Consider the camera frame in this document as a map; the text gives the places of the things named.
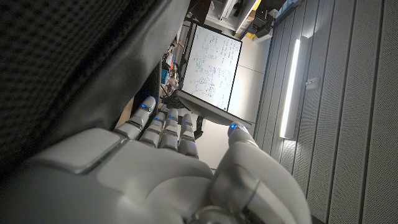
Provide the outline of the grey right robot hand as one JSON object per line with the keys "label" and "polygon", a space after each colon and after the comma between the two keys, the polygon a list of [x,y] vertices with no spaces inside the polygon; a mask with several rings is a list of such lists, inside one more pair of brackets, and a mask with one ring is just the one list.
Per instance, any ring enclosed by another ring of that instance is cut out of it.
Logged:
{"label": "grey right robot hand", "polygon": [[310,223],[292,175],[228,121],[211,170],[192,118],[153,114],[146,98],[114,131],[88,129],[28,159],[1,182],[2,223]]}

